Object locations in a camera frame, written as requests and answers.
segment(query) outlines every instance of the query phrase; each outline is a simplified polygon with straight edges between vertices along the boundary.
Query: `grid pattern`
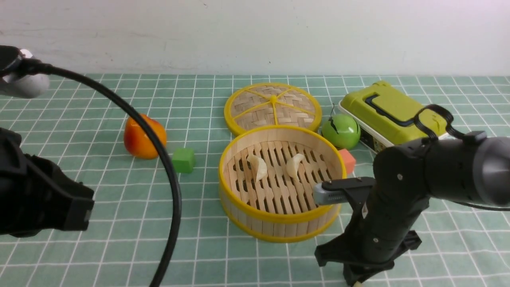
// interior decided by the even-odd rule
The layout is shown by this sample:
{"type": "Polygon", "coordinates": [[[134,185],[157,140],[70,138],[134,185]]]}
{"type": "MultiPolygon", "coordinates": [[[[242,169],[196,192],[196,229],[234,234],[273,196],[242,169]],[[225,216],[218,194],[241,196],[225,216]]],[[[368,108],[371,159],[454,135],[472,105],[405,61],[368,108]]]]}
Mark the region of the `grid pattern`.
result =
{"type": "MultiPolygon", "coordinates": [[[[340,234],[344,206],[323,234],[294,244],[257,241],[230,223],[218,200],[218,163],[232,135],[227,98],[259,82],[308,90],[324,110],[380,79],[423,104],[449,109],[461,131],[510,136],[510,77],[89,75],[166,126],[170,153],[193,148],[197,165],[180,175],[183,221],[164,280],[172,286],[345,286],[341,265],[320,269],[317,244],[340,234]]],[[[37,99],[0,99],[0,126],[23,136],[26,153],[58,163],[96,190],[86,232],[46,230],[32,238],[0,237],[0,286],[147,286],[169,231],[171,195],[158,161],[134,159],[123,147],[126,116],[73,81],[52,78],[37,99]]],[[[358,145],[356,176],[372,176],[373,154],[358,145]]],[[[510,282],[510,217],[432,200],[414,228],[423,244],[365,286],[501,287],[510,282]]]]}

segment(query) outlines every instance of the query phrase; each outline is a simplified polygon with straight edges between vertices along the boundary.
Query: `orange fruit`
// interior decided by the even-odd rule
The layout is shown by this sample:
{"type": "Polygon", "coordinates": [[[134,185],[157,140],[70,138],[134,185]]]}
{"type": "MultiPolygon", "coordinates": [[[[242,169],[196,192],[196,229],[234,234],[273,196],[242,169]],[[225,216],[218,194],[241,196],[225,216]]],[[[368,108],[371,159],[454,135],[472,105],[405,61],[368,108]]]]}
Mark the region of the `orange fruit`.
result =
{"type": "MultiPolygon", "coordinates": [[[[152,130],[154,130],[163,146],[166,146],[167,139],[165,128],[145,114],[142,114],[142,117],[152,130]]],[[[137,158],[154,159],[158,157],[158,153],[147,137],[147,134],[131,117],[127,119],[124,129],[124,146],[131,155],[137,158]]]]}

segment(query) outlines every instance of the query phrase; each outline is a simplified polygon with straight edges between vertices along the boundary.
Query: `green cube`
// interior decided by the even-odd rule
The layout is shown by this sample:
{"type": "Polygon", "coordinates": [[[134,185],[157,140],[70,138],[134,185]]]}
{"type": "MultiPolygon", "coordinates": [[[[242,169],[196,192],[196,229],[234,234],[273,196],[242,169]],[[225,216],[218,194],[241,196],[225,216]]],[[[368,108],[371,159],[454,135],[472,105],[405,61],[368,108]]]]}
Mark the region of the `green cube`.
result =
{"type": "Polygon", "coordinates": [[[189,148],[178,148],[173,152],[172,163],[178,173],[190,174],[195,167],[195,152],[189,148]]]}

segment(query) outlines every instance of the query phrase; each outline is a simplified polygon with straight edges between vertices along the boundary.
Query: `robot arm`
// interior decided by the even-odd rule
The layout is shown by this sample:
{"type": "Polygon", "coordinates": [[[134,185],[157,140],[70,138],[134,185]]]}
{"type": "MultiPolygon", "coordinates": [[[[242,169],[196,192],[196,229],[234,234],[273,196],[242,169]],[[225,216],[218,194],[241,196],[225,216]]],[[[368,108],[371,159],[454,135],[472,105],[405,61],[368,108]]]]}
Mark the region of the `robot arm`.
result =
{"type": "Polygon", "coordinates": [[[24,59],[34,59],[28,50],[0,46],[0,94],[15,98],[33,99],[49,88],[49,77],[44,74],[21,75],[19,66],[24,59]]]}
{"type": "Polygon", "coordinates": [[[353,209],[345,232],[315,252],[319,266],[343,263],[349,285],[392,269],[396,258],[420,246],[411,228],[430,198],[478,208],[482,207],[472,204],[510,204],[510,138],[462,134],[451,128],[453,117],[446,110],[437,105],[425,108],[447,113],[455,139],[438,140],[418,124],[429,138],[378,153],[374,178],[333,180],[315,187],[317,204],[348,202],[353,209]]]}
{"type": "MultiPolygon", "coordinates": [[[[49,88],[44,74],[20,74],[28,50],[0,46],[0,94],[33,99],[49,88]]],[[[52,161],[24,154],[21,136],[0,128],[0,235],[29,237],[43,229],[87,230],[94,191],[52,161]]]]}

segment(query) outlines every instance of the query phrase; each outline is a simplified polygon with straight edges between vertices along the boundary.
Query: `white wall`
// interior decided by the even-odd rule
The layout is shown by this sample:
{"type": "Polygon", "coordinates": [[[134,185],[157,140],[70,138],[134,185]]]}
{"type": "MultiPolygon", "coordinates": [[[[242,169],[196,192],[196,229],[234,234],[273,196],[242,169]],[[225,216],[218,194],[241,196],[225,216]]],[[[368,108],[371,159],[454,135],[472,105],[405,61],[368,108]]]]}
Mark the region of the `white wall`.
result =
{"type": "Polygon", "coordinates": [[[510,1],[0,0],[0,43],[83,72],[510,75],[510,1]]]}

